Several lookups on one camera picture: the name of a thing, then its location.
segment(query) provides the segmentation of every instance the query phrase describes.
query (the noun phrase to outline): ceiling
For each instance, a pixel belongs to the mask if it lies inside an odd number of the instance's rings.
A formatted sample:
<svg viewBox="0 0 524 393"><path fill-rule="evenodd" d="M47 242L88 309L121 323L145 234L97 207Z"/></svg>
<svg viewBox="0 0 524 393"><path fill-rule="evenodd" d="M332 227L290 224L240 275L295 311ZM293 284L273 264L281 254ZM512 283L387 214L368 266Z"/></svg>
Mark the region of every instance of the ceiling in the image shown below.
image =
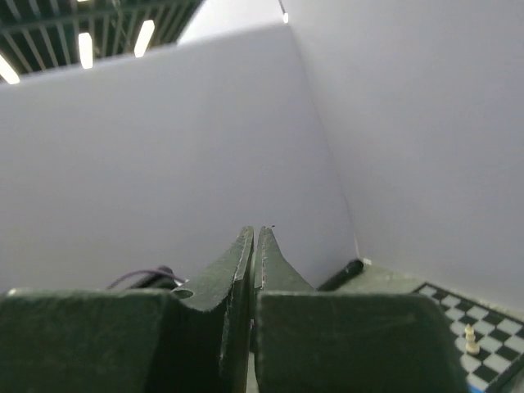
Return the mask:
<svg viewBox="0 0 524 393"><path fill-rule="evenodd" d="M173 43L201 0L0 0L0 54L20 75L79 63L78 36L93 38L94 61L133 51L145 20L149 48Z"/></svg>

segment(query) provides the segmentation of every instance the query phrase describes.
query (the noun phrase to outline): wire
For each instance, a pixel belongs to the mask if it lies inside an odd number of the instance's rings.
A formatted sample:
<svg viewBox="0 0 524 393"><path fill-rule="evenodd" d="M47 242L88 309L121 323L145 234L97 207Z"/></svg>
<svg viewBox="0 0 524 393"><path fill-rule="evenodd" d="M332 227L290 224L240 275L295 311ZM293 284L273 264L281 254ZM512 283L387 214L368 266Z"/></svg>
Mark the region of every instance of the wire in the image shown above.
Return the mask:
<svg viewBox="0 0 524 393"><path fill-rule="evenodd" d="M154 269L144 269L144 270L135 270L134 272L129 272L127 274L124 274L122 277L117 278L114 282L112 282L107 289L113 289L118 284L123 282L124 280L127 280L128 278L132 276L136 276L138 274L159 274L160 276L165 276L172 278L177 284L184 284L186 280L182 280L181 278L178 278L172 273L165 272L163 270L154 270Z"/></svg>

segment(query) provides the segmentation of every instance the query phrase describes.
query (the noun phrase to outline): black strip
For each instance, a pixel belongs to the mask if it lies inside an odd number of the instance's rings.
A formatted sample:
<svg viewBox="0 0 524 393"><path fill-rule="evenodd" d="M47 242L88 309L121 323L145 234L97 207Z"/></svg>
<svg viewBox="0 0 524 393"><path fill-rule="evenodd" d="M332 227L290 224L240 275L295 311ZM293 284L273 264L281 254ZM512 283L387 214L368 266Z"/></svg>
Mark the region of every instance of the black strip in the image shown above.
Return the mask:
<svg viewBox="0 0 524 393"><path fill-rule="evenodd" d="M362 273L364 263L361 260L352 260L343 270L329 278L324 284L317 288L317 291L335 291L342 285L357 277Z"/></svg>

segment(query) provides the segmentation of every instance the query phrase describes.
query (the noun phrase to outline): screw hole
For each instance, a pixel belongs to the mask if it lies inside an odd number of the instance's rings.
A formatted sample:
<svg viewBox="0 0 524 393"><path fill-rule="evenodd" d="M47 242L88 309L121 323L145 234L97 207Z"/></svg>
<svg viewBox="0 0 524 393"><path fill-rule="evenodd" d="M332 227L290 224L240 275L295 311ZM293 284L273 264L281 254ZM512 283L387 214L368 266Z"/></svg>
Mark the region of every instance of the screw hole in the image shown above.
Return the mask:
<svg viewBox="0 0 524 393"><path fill-rule="evenodd" d="M191 296L193 296L193 292L189 291L188 289L175 289L173 293L179 299L189 299Z"/></svg>

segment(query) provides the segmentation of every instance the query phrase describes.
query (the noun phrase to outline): white chess piece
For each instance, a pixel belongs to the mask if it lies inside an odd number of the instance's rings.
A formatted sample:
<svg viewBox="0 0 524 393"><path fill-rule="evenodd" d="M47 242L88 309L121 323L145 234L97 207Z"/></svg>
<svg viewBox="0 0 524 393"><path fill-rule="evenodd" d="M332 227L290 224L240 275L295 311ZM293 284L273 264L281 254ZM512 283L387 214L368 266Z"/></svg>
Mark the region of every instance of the white chess piece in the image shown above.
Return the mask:
<svg viewBox="0 0 524 393"><path fill-rule="evenodd" d="M481 351L481 347L475 342L475 330L472 325L466 325L464 329L466 332L466 352L471 355L477 355Z"/></svg>

